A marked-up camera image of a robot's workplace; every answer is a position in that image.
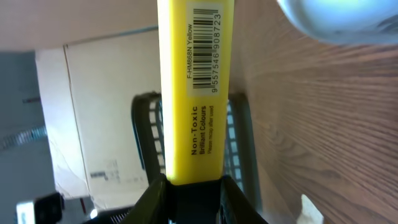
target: brown desk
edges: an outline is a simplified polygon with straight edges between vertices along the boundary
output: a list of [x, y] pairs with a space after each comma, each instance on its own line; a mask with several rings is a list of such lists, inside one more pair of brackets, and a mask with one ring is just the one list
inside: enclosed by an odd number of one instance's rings
[[398, 222], [398, 46], [332, 46], [275, 0], [237, 0], [231, 91], [248, 96], [264, 218], [301, 194], [332, 223]]

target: white barcode label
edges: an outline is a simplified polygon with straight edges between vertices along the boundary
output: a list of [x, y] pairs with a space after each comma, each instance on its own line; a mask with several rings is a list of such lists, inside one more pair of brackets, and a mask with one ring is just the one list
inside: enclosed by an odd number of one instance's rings
[[190, 96], [220, 92], [222, 24], [222, 4], [187, 4], [187, 93]]

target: yellow marker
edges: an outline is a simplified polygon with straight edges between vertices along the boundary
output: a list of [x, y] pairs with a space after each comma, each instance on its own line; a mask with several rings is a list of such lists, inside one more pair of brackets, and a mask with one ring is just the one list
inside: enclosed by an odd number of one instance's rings
[[223, 171], [233, 0], [158, 0], [166, 176], [174, 185]]

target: white box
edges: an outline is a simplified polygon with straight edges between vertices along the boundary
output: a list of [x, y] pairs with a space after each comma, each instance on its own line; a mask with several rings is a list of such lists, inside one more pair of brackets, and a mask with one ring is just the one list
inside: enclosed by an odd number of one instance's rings
[[160, 92], [157, 31], [37, 51], [56, 188], [100, 210], [148, 186], [131, 123], [134, 96]]

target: wall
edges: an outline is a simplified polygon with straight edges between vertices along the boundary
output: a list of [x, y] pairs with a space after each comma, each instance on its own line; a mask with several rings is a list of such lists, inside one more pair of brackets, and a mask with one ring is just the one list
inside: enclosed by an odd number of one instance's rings
[[[0, 139], [24, 129], [44, 125], [34, 53], [0, 53]], [[0, 151], [0, 220], [13, 223], [17, 202], [55, 192], [47, 139]], [[87, 209], [92, 205], [86, 199]], [[62, 223], [80, 223], [84, 215], [78, 200], [66, 202]]]

